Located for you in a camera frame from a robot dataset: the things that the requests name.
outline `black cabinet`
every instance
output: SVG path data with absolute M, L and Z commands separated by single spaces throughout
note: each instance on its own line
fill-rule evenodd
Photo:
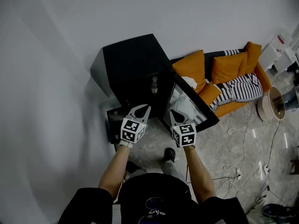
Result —
M 173 88 L 172 67 L 153 34 L 144 35 L 103 48 L 109 84 L 120 104 L 130 110 L 151 105 L 150 117 L 161 117 Z M 158 93 L 151 92 L 152 78 L 158 78 Z
M 153 34 L 144 35 L 103 48 L 103 57 L 110 88 L 119 100 L 122 108 L 108 111 L 111 142 L 119 141 L 118 126 L 121 115 L 131 108 L 149 104 L 150 117 L 158 117 L 169 129 L 169 110 L 186 112 L 195 122 L 197 132 L 215 125 L 219 120 L 198 94 L 173 69 Z M 96 77 L 98 69 L 91 69 Z M 152 78 L 157 77 L 158 93 L 151 92 Z

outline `black and white striped blanket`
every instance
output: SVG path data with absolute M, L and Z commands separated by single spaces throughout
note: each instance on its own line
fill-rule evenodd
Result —
M 214 84 L 214 86 L 221 91 L 221 94 L 209 106 L 213 112 L 221 105 L 233 101 L 245 103 L 263 95 L 261 83 L 254 73 L 245 74 L 226 83 Z

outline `black shoe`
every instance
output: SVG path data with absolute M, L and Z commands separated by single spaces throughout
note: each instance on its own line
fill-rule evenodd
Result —
M 133 162 L 131 161 L 127 161 L 127 165 L 126 165 L 126 170 L 129 172 L 129 173 L 134 173 L 137 169 L 141 169 L 141 167 L 137 166 L 136 164 L 134 164 Z
M 165 162 L 168 161 L 168 160 L 171 160 L 171 161 L 174 162 L 175 158 L 176 158 L 176 151 L 174 151 L 174 149 L 171 148 L 171 147 L 166 148 L 165 151 L 164 151 L 163 160 Z

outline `grey marble floor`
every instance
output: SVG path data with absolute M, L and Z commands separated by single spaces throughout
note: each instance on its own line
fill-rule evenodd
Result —
M 282 93 L 292 87 L 292 74 L 282 73 L 277 77 L 267 72 L 271 83 Z M 248 130 L 245 134 L 245 159 L 243 150 L 244 134 L 230 136 L 228 129 L 246 129 L 247 118 L 245 112 L 251 114 Z M 150 119 L 144 137 L 132 149 L 130 160 L 146 169 L 148 172 L 162 172 L 159 166 L 166 147 L 176 150 L 175 166 L 179 172 L 186 175 L 186 158 L 182 148 L 176 148 L 170 133 L 158 119 Z M 284 120 L 281 121 L 273 142 L 271 169 L 269 176 L 264 176 L 259 170 L 260 165 L 267 164 L 273 135 L 278 127 L 278 121 L 263 123 L 256 111 L 256 104 L 251 102 L 246 106 L 220 118 L 217 125 L 197 134 L 196 151 L 211 174 L 212 178 L 234 176 L 235 168 L 224 170 L 224 165 L 234 165 L 241 169 L 241 180 L 232 183 L 236 189 L 225 191 L 229 183 L 226 182 L 220 189 L 221 180 L 215 180 L 216 195 L 221 198 L 237 196 L 242 207 L 248 211 L 254 204 L 254 200 L 267 181 L 271 191 L 281 198 L 286 204 L 292 205 L 299 190 L 299 175 L 289 175 L 290 159 L 297 157 L 299 145 L 299 110 L 287 111 Z M 283 204 L 271 192 L 265 192 L 267 202 Z

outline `cable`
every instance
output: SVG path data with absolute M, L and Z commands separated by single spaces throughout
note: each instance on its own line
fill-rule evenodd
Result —
M 218 177 L 218 178 L 214 178 L 212 180 L 218 180 L 218 179 L 222 179 L 222 178 L 229 178 L 229 179 L 234 179 L 234 178 L 237 178 L 237 177 Z
M 253 175 L 254 175 L 257 171 L 260 171 L 259 173 L 257 173 L 258 176 L 261 174 L 261 172 L 262 172 L 261 166 L 262 166 L 262 165 L 260 165 L 260 166 L 258 167 L 258 169 L 257 169 L 256 171 L 254 171 L 254 173 L 251 175 L 251 177 L 250 177 L 249 179 L 247 179 L 247 181 L 243 184 L 242 188 L 245 187 L 245 185 L 248 183 L 248 181 L 253 177 Z
M 276 130 L 276 132 L 275 132 L 275 134 L 274 134 L 274 136 L 273 136 L 273 140 L 272 140 L 272 144 L 271 144 L 271 149 L 270 149 L 270 155 L 269 155 L 269 162 L 268 162 L 268 165 L 266 166 L 267 168 L 268 168 L 268 166 L 269 166 L 269 164 L 270 164 L 270 159 L 271 159 L 271 153 L 272 153 L 273 142 L 274 142 L 275 135 L 276 135 L 276 133 L 277 133 L 277 131 L 278 131 L 278 129 L 279 129 L 279 126 L 280 126 L 280 121 L 279 121 L 279 123 L 278 123 L 277 130 Z
M 241 167 L 240 167 L 240 171 L 241 171 L 241 169 L 242 169 L 242 166 L 243 166 L 243 163 L 244 163 L 244 160 L 245 160 L 245 138 L 246 138 L 246 132 L 247 132 L 247 130 L 248 130 L 248 126 L 249 126 L 249 120 L 251 119 L 251 116 L 252 116 L 252 111 L 253 111 L 254 103 L 255 103 L 255 101 L 252 102 L 251 114 L 249 115 L 249 114 L 246 113 L 246 112 L 244 113 L 244 116 L 245 116 L 245 118 L 247 119 L 246 130 L 243 130 L 243 129 L 235 129 L 235 128 L 229 128 L 229 129 L 228 129 L 228 134 L 229 134 L 230 136 L 234 136 L 234 135 L 236 135 L 236 134 L 244 134 L 244 140 L 243 140 L 243 151 L 244 151 L 244 155 L 243 155 L 243 160 L 242 160 L 242 164 L 241 164 Z M 231 129 L 234 129 L 235 131 L 237 131 L 237 130 L 242 130 L 243 132 L 239 132 L 239 133 L 229 133 L 229 131 L 230 131 Z
M 272 192 L 270 189 L 269 189 L 269 192 L 271 192 L 275 197 L 277 197 L 280 201 L 282 201 L 287 207 L 289 207 L 288 204 L 286 204 L 283 200 L 281 200 L 274 192 Z
M 261 193 L 263 192 L 263 187 L 264 187 L 264 185 L 266 184 L 266 182 L 268 181 L 268 179 L 269 179 L 269 177 L 270 177 L 270 173 L 271 173 L 271 170 L 269 171 L 268 177 L 267 177 L 266 181 L 263 183 L 261 190 L 259 191 L 259 193 L 257 194 L 256 198 L 254 199 L 254 202 L 256 202 L 256 199 L 257 199 L 257 198 L 261 195 Z
M 222 181 L 220 182 L 220 186 L 219 186 L 219 188 L 215 191 L 215 193 L 216 193 L 219 189 L 221 189 L 221 190 L 224 191 L 224 192 L 227 192 L 223 199 L 225 199 L 225 198 L 228 196 L 228 194 L 229 194 L 232 190 L 236 190 L 236 195 L 237 195 L 237 193 L 238 193 L 238 187 L 239 187 L 239 186 L 236 187 L 235 184 L 234 184 L 233 182 L 230 181 L 230 179 L 235 179 L 235 178 L 236 178 L 236 177 L 228 177 L 227 179 L 222 180 Z M 225 185 L 227 182 L 228 182 L 228 188 L 225 189 L 225 188 L 224 188 L 224 185 Z
M 229 170 L 231 167 L 234 167 L 236 170 L 238 169 L 235 165 L 226 164 L 223 166 L 224 170 Z

